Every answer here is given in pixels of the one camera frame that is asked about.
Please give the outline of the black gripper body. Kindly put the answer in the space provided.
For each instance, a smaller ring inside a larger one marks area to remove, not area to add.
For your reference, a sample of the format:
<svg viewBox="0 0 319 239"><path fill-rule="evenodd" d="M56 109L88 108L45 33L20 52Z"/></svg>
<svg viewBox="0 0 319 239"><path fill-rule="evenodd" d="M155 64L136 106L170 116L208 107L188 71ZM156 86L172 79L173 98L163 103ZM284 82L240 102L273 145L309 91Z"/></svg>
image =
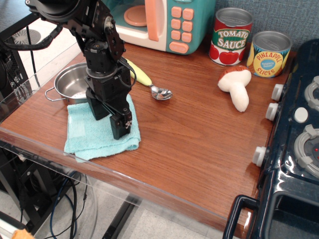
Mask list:
<svg viewBox="0 0 319 239"><path fill-rule="evenodd" d="M94 118L100 120L116 115L123 121L131 120L132 113L127 101L132 88L130 69L126 66L114 66L104 73L89 68L86 72L86 96Z"/></svg>

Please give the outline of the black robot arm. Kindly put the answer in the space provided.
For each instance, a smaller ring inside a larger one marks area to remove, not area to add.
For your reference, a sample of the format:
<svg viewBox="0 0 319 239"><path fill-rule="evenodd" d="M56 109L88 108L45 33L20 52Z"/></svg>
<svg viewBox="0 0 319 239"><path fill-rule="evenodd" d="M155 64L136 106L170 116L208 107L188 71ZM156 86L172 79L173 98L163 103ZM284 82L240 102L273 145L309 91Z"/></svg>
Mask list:
<svg viewBox="0 0 319 239"><path fill-rule="evenodd" d="M119 37L115 20L100 0L27 0L29 10L57 28L42 42L39 50L50 45L61 28L77 39L86 59L87 101L95 119L110 116L114 139L129 134L132 113L127 95L133 84L131 67L122 55L125 42Z"/></svg>

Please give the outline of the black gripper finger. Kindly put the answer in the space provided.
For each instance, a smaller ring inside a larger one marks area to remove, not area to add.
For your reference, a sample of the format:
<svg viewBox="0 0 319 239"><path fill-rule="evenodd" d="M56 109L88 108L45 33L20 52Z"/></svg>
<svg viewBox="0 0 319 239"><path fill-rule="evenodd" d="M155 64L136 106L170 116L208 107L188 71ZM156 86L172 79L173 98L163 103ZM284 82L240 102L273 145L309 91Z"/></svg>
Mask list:
<svg viewBox="0 0 319 239"><path fill-rule="evenodd" d="M120 139L124 135L128 134L123 116L112 115L110 117L110 123L114 139Z"/></svg>
<svg viewBox="0 0 319 239"><path fill-rule="evenodd" d="M132 126L132 113L129 109L125 109L120 116L120 134L129 134Z"/></svg>

